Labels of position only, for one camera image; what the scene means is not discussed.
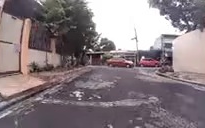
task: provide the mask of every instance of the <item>fence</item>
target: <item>fence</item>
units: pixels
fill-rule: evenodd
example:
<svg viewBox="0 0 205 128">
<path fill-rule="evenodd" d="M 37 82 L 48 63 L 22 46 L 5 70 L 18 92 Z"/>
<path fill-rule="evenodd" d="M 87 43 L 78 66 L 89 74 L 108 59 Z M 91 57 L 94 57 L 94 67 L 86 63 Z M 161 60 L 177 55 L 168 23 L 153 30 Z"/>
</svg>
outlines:
<svg viewBox="0 0 205 128">
<path fill-rule="evenodd" d="M 29 48 L 51 52 L 50 34 L 40 22 L 33 21 L 30 31 Z"/>
</svg>

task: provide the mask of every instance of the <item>parked car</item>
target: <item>parked car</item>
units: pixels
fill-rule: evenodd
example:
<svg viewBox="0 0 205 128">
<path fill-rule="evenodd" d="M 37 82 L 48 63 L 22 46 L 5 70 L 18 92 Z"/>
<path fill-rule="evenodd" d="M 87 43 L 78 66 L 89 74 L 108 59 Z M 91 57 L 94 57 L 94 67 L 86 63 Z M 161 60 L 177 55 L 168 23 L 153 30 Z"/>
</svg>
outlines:
<svg viewBox="0 0 205 128">
<path fill-rule="evenodd" d="M 111 67 L 127 67 L 132 68 L 134 67 L 134 63 L 132 61 L 128 61 L 123 58 L 112 58 L 106 61 L 108 66 Z"/>
<path fill-rule="evenodd" d="M 146 58 L 146 59 L 142 59 L 139 62 L 139 66 L 141 66 L 141 67 L 159 67 L 160 62 L 157 60 L 154 60 L 154 59 Z"/>
</svg>

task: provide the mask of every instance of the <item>gate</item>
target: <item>gate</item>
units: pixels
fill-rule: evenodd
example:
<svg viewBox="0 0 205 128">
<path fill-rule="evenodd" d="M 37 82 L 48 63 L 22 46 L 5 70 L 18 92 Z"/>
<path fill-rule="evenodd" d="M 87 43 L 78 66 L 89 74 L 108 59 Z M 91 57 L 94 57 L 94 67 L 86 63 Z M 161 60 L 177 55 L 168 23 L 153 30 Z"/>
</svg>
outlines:
<svg viewBox="0 0 205 128">
<path fill-rule="evenodd" d="M 0 73 L 20 71 L 23 21 L 3 13 L 0 23 Z"/>
</svg>

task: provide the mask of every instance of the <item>utility pole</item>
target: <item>utility pole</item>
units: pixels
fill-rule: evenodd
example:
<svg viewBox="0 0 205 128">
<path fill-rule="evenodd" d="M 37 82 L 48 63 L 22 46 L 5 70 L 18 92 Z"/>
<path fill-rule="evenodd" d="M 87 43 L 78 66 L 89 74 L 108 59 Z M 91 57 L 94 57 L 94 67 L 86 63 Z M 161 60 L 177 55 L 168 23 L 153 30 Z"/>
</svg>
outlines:
<svg viewBox="0 0 205 128">
<path fill-rule="evenodd" d="M 137 66 L 138 65 L 138 61 L 139 61 L 139 48 L 138 48 L 138 43 L 139 43 L 139 41 L 138 41 L 138 35 L 137 35 L 137 30 L 136 30 L 136 28 L 134 27 L 134 30 L 135 30 L 135 37 L 134 38 L 132 38 L 132 40 L 135 40 L 136 41 L 136 60 L 135 60 L 135 66 Z"/>
</svg>

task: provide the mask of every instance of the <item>sidewalk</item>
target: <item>sidewalk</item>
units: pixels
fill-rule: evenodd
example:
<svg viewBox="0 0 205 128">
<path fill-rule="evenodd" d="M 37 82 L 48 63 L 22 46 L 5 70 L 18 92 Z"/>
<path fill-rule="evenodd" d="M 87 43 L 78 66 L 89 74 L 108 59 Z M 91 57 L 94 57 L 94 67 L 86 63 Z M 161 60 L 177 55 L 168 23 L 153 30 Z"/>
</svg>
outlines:
<svg viewBox="0 0 205 128">
<path fill-rule="evenodd" d="M 189 72 L 156 72 L 156 74 L 173 80 L 205 86 L 205 74 Z"/>
<path fill-rule="evenodd" d="M 90 71 L 90 67 L 75 68 L 51 72 L 34 73 L 30 75 L 14 75 L 0 78 L 0 95 L 4 100 L 19 96 L 29 96 L 59 83 L 70 82 L 79 75 Z"/>
</svg>

